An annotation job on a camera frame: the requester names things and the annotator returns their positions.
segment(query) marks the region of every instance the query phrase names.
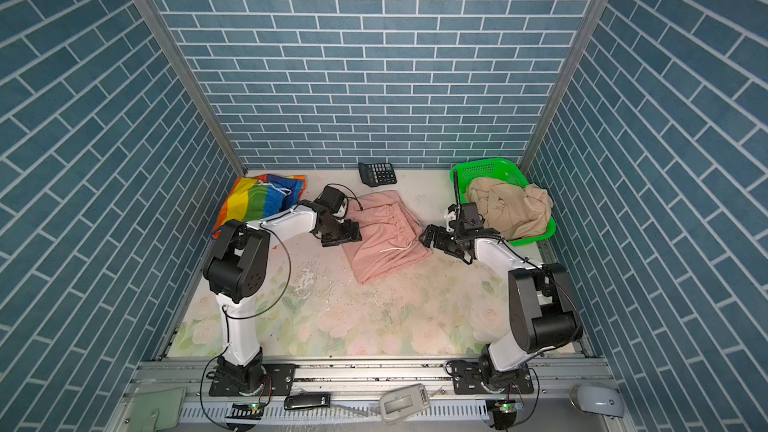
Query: colorful bag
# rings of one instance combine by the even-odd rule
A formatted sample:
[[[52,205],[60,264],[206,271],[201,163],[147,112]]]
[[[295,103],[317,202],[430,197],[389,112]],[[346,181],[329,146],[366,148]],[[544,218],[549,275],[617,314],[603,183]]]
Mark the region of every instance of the colorful bag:
[[[219,229],[228,220],[248,222],[274,216],[293,207],[299,201],[304,184],[304,176],[280,177],[268,174],[256,178],[236,178],[219,211],[211,237],[217,238]]]

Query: calculator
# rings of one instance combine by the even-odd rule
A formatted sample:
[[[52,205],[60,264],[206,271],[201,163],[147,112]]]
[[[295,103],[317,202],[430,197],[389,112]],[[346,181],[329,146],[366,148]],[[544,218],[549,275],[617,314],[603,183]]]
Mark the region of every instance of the calculator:
[[[358,162],[357,168],[360,170],[360,180],[362,180],[362,183],[368,187],[397,184],[395,169],[392,168],[392,164],[389,162],[380,164],[364,164]]]

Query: pink cloth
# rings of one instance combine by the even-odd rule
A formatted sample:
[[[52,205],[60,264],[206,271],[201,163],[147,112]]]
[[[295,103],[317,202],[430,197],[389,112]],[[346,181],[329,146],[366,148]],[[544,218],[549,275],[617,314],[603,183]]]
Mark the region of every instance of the pink cloth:
[[[361,242],[342,245],[360,284],[385,277],[424,260],[432,251],[418,241],[422,226],[394,190],[350,201],[347,218],[360,224]]]

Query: metal rail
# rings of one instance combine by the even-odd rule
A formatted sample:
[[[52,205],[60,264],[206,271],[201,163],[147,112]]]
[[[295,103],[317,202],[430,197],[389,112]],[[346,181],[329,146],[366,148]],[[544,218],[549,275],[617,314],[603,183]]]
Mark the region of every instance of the metal rail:
[[[184,54],[181,52],[176,39],[171,35],[170,30],[165,24],[158,6],[155,5],[154,0],[132,0],[136,8],[138,9],[144,22],[149,27],[150,32],[158,42],[160,49],[165,54],[165,58],[168,59],[170,66],[176,71],[181,84],[184,89],[190,95],[192,102],[197,107],[197,111],[200,116],[205,120],[208,125],[208,129],[214,135],[216,143],[219,144],[222,152],[224,152],[227,160],[230,161],[235,173],[242,177],[246,173],[246,167],[243,161],[235,152],[230,142],[229,137],[226,136],[224,128],[221,126],[221,122],[216,118],[216,113],[213,107],[211,107],[208,98],[203,92],[200,83],[197,81],[197,77],[192,73],[187,60],[184,58]]]
[[[560,102],[562,102],[565,91],[576,72],[576,67],[581,61],[581,57],[587,49],[587,45],[589,45],[592,33],[598,27],[600,16],[603,15],[607,3],[608,0],[590,0],[587,11],[584,13],[584,18],[581,20],[581,25],[576,32],[573,45],[571,45],[571,48],[568,50],[568,54],[563,61],[562,69],[552,86],[552,91],[549,93],[549,97],[544,103],[542,114],[538,118],[536,127],[531,134],[531,139],[528,141],[528,145],[523,151],[523,157],[520,159],[519,167],[524,174],[528,174],[528,170],[533,164],[536,152],[542,145],[549,124],[552,123],[554,114],[557,113],[558,107],[560,107]]]
[[[424,384],[429,393],[442,389],[440,398],[489,398],[487,392],[457,396],[452,379],[443,368],[447,358],[338,358],[265,359],[266,364],[296,364],[293,388],[332,393],[341,400],[375,400],[385,392],[414,384]],[[187,400],[198,400],[200,380],[207,360],[162,360],[139,363],[130,380],[124,400],[136,394],[187,388]],[[615,387],[608,364],[602,358],[584,358],[578,354],[552,354],[532,360],[529,365],[538,374],[544,398],[567,398],[577,384],[597,383]],[[210,380],[203,379],[206,403],[227,402],[232,398],[209,397]]]

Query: drawstring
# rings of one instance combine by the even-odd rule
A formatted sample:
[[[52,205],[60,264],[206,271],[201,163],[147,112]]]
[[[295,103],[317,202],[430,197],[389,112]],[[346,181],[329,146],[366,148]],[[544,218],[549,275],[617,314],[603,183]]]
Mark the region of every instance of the drawstring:
[[[388,250],[408,250],[408,248],[410,248],[411,245],[409,245],[408,247],[390,247],[390,248],[385,248],[384,250],[380,250],[379,254],[381,254],[382,252],[386,252]]]
[[[290,188],[278,187],[278,186],[275,186],[272,182],[259,181],[259,184],[264,184],[264,185],[267,185],[269,187],[274,188],[275,190],[277,190],[278,192],[283,194],[284,197],[289,196],[293,192],[293,190],[291,190]]]

